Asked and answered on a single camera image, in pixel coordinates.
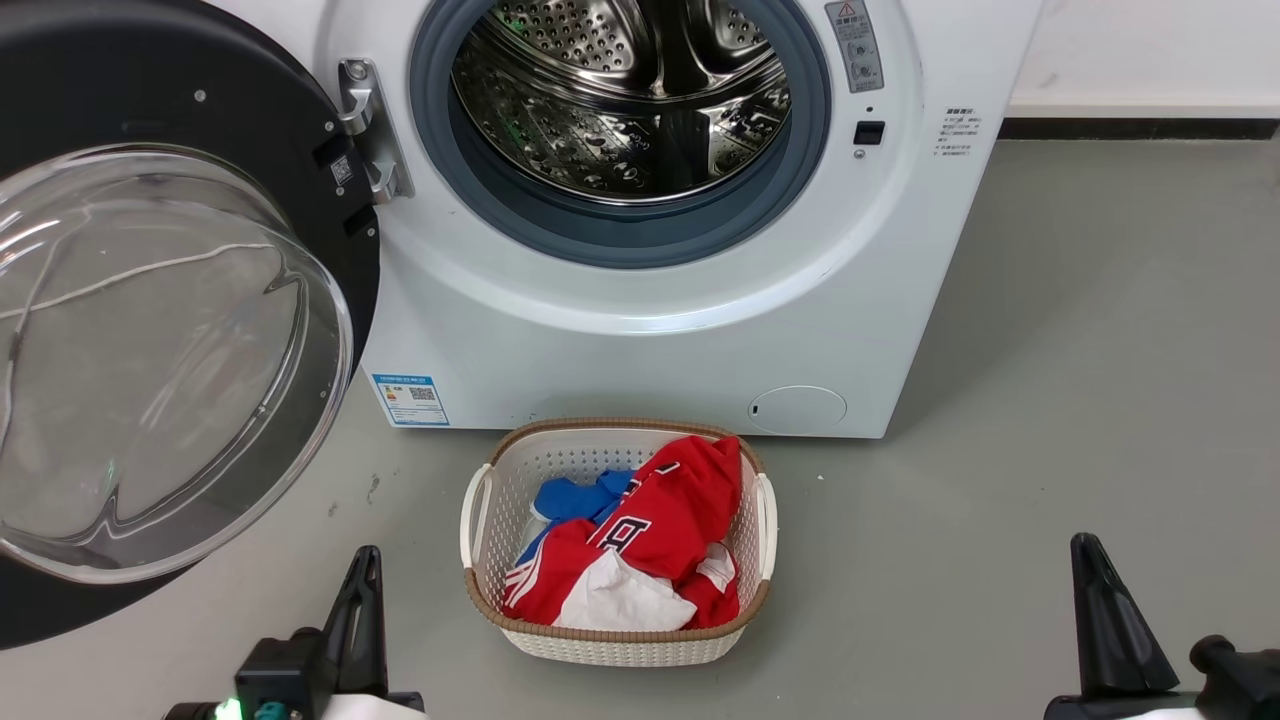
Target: door hinge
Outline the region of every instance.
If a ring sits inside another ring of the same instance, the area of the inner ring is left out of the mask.
[[[413,181],[404,167],[404,152],[387,113],[374,61],[369,58],[342,59],[338,63],[338,90],[342,94],[338,118],[365,159],[374,202],[381,205],[394,197],[413,197]]]

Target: white cord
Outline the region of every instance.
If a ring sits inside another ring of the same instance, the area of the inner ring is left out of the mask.
[[[22,331],[22,325],[26,322],[26,316],[27,316],[28,313],[33,313],[36,310],[45,310],[47,307],[52,307],[54,305],[61,305],[63,302],[67,302],[68,300],[76,300],[77,297],[83,297],[83,296],[90,295],[92,292],[97,292],[97,291],[100,291],[102,288],[110,287],[110,286],[113,286],[113,284],[115,284],[118,282],[127,281],[129,278],[141,275],[142,273],[150,273],[151,270],[160,270],[160,269],[164,269],[164,268],[172,268],[174,265],[184,265],[187,263],[196,263],[196,261],[200,261],[200,260],[209,260],[210,258],[216,258],[216,256],[221,255],[223,252],[227,252],[228,250],[275,250],[275,246],[270,245],[270,243],[256,243],[256,245],[251,245],[251,243],[234,243],[234,245],[224,245],[224,246],[221,246],[221,247],[219,247],[216,250],[211,250],[211,251],[201,254],[201,255],[189,255],[187,258],[174,258],[173,260],[165,260],[163,263],[152,263],[150,265],[142,265],[141,268],[133,268],[132,270],[129,270],[127,273],[120,273],[118,275],[111,275],[111,277],[106,278],[105,281],[96,282],[96,283],[93,283],[93,284],[91,284],[88,287],[83,287],[83,288],[77,290],[74,292],[68,292],[67,295],[64,295],[61,297],[55,297],[52,300],[46,300],[46,301],[41,302],[40,305],[31,305],[31,301],[35,300],[35,295],[32,295],[32,297],[27,299],[27,307],[24,307],[22,310],[9,310],[6,313],[0,313],[0,320],[8,320],[9,318],[13,318],[14,315],[22,315],[23,320],[18,322],[18,329],[14,331],[14,332],[20,332]],[[45,265],[45,270],[46,272],[49,270],[49,265],[47,264]],[[44,279],[44,277],[45,277],[44,273],[41,273],[41,275],[40,275],[41,281]],[[40,288],[41,281],[36,281],[36,288],[37,290]]]
[[[209,252],[201,255],[189,255],[187,258],[175,258],[173,260],[165,260],[163,263],[152,263],[150,265],[142,265],[141,268],[134,268],[127,273],[120,273],[118,275],[111,275],[104,281],[96,282],[88,287],[83,287],[74,292],[68,292],[61,297],[55,297],[52,300],[46,300],[40,305],[32,305],[36,301],[36,295],[40,293],[40,288],[45,284],[45,275],[49,274],[49,269],[54,265],[54,255],[58,254],[58,246],[63,238],[54,241],[52,247],[49,249],[49,258],[45,259],[45,266],[40,270],[40,277],[36,278],[36,284],[31,287],[31,295],[27,296],[27,304],[22,310],[9,310],[6,313],[0,313],[0,320],[6,320],[15,315],[20,315],[18,319],[18,327],[13,331],[13,341],[9,345],[9,359],[5,369],[5,396],[4,396],[4,424],[0,424],[0,456],[4,455],[4,445],[9,438],[9,425],[13,423],[13,375],[18,365],[18,352],[22,345],[23,332],[27,329],[27,318],[31,316],[36,310],[45,310],[46,307],[52,307],[55,305],[61,305],[68,300],[76,300],[77,297],[83,297],[86,295],[97,292],[102,288],[110,287],[118,282],[127,281],[129,278],[141,275],[142,273],[150,273],[151,270],[160,270],[163,268],[172,268],[174,265],[184,265],[187,263],[197,263],[200,260],[209,260],[210,258],[216,258],[228,250],[275,250],[276,247],[270,243],[233,243],[224,245]]]
[[[4,374],[4,424],[0,425],[0,455],[4,454],[4,443],[9,439],[9,425],[13,423],[13,374],[18,365],[18,352],[22,348],[22,333],[27,329],[27,318],[31,316],[31,304],[36,301],[36,295],[40,293],[41,286],[45,284],[45,275],[49,274],[49,269],[54,266],[54,256],[58,255],[58,246],[61,245],[63,238],[59,237],[49,247],[49,256],[45,258],[45,266],[41,268],[40,275],[36,282],[31,286],[31,292],[27,295],[27,302],[23,305],[20,313],[22,318],[18,318],[18,325],[13,329],[13,340],[9,341],[9,359],[5,363]],[[17,315],[19,311],[13,311],[9,316]]]

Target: white plastic basket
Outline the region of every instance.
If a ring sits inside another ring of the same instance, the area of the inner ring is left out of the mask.
[[[538,657],[585,665],[666,667],[723,656],[769,592],[778,520],[773,486],[742,441],[742,502],[726,543],[739,565],[741,611],[726,625],[700,630],[618,633],[534,625],[504,616],[503,577],[520,555],[529,503],[544,480],[594,482],[604,470],[635,469],[668,442],[685,436],[718,439],[731,433],[708,425],[634,419],[547,420],[503,438],[476,470],[462,503],[458,544],[467,593],[480,614],[520,650]]]

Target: washing machine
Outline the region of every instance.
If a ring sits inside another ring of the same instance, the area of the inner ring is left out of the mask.
[[[388,421],[879,437],[1036,0],[4,0],[0,646]]]

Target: gray floor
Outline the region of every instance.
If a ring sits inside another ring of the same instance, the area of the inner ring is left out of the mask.
[[[0,653],[0,696],[122,719],[218,697],[253,639],[321,621],[376,542],[393,684],[436,719],[1037,719],[1076,683],[1076,530],[1194,684],[1203,634],[1280,646],[1277,272],[1274,145],[1006,143],[890,437],[755,442],[781,510],[774,594],[723,661],[509,647],[454,550],[497,436],[393,430],[360,383],[266,520],[147,601]]]

